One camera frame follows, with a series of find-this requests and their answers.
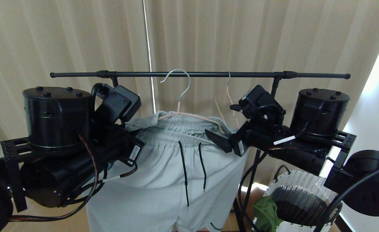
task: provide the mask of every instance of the curtain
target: curtain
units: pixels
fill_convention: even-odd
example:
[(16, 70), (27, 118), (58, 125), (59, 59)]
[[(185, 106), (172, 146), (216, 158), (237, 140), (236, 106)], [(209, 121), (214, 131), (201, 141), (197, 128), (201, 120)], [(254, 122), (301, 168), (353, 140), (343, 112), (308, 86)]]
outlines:
[[(60, 86), (91, 91), (98, 77), (50, 72), (149, 71), (141, 1), (0, 1), (0, 141), (27, 136), (22, 91)], [(119, 78), (153, 113), (150, 78)]]
[[(351, 96), (348, 120), (379, 52), (379, 1), (145, 1), (153, 71), (350, 73), (349, 80), (282, 80), (276, 100), (290, 125), (304, 88), (328, 88)], [(157, 110), (176, 111), (187, 78), (155, 78)], [(194, 78), (181, 109), (219, 116), (236, 126), (223, 92), (228, 78)], [(249, 89), (271, 90), (270, 78), (234, 78), (229, 95), (237, 102)], [(242, 115), (237, 115), (239, 124)], [(246, 168), (253, 162), (251, 150)], [(280, 164), (264, 159), (255, 181), (268, 184)]]

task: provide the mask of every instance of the robotic arm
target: robotic arm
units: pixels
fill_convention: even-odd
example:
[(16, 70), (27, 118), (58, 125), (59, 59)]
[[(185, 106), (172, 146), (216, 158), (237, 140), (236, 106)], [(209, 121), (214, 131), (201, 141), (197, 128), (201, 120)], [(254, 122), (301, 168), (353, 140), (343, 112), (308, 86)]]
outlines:
[[(85, 75), (111, 78), (114, 88), (97, 83), (91, 93), (70, 87), (36, 87), (23, 91), (29, 136), (1, 142), (4, 157), (0, 158), (0, 231), (9, 221), (60, 220), (75, 214), (104, 182), (96, 179), (93, 184), (85, 184), (102, 171), (106, 178), (106, 170), (116, 160), (133, 167), (120, 177), (137, 169), (135, 160), (144, 142), (135, 138), (136, 132), (127, 132), (125, 124), (115, 122), (132, 118), (141, 106), (139, 96), (118, 85), (113, 78), (117, 72), (51, 74), (52, 77)], [(96, 97), (103, 102), (94, 110)], [(285, 110), (257, 85), (238, 104), (230, 106), (247, 118), (235, 134), (229, 138), (210, 131), (206, 134), (226, 152), (234, 150), (242, 156), (248, 147), (256, 147), (315, 175), (328, 159), (331, 147), (340, 147), (341, 152), (325, 182), (327, 188), (340, 194), (379, 169), (379, 151), (360, 151), (344, 165), (356, 138), (338, 130), (349, 100), (341, 92), (302, 90), (291, 126), (287, 127), (283, 125)], [(91, 187), (88, 197), (76, 199)], [(51, 208), (82, 204), (73, 214), (60, 217), (12, 216), (11, 198), (20, 212), (27, 209), (25, 197)], [(343, 200), (360, 213), (379, 216), (379, 174), (358, 185)]]

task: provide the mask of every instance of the horizontal rod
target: horizontal rod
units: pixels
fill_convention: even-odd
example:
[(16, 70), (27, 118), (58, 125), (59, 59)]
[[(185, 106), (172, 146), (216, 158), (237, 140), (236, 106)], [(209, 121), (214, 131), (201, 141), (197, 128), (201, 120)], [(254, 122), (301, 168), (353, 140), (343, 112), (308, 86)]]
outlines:
[[(307, 73), (307, 72), (188, 72), (191, 77), (247, 77), (247, 78), (281, 78), (291, 79), (296, 77), (310, 78), (341, 78), (349, 79), (350, 74), (336, 73)], [(51, 77), (87, 77), (96, 76), (100, 78), (114, 77), (165, 77), (168, 72), (109, 72), (106, 70), (99, 72), (51, 72)], [(185, 77), (184, 73), (174, 72), (170, 76)]]

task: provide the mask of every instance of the green garment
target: green garment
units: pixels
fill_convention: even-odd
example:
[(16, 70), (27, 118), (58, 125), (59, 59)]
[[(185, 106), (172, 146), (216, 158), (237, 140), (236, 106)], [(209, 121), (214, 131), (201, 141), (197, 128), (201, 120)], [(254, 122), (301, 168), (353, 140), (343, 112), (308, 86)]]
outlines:
[(274, 197), (261, 197), (253, 207), (254, 215), (257, 218), (256, 227), (259, 229), (258, 232), (275, 232), (277, 226), (283, 222), (277, 216), (277, 205)]

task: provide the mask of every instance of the basket handle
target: basket handle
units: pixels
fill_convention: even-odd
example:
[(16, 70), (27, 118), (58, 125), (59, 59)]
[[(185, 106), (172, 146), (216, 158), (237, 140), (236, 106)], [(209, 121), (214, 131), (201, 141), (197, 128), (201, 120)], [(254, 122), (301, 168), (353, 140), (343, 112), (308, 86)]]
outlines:
[(282, 168), (287, 169), (288, 174), (289, 174), (289, 175), (291, 174), (291, 171), (290, 171), (290, 169), (287, 168), (287, 166), (285, 166), (284, 164), (281, 165), (281, 166), (278, 168), (278, 170), (277, 170), (277, 172), (275, 173), (275, 175), (274, 175), (274, 180), (275, 180), (276, 183), (278, 182), (278, 174), (280, 173), (280, 171), (281, 171)]
[(331, 219), (327, 222), (327, 223), (330, 223), (330, 226), (333, 225), (335, 219), (338, 217), (338, 214), (341, 212), (342, 207), (343, 207), (343, 203), (340, 202), (340, 203), (337, 205), (337, 207), (336, 207), (337, 211), (335, 212), (335, 214), (333, 215), (333, 217), (331, 217)]

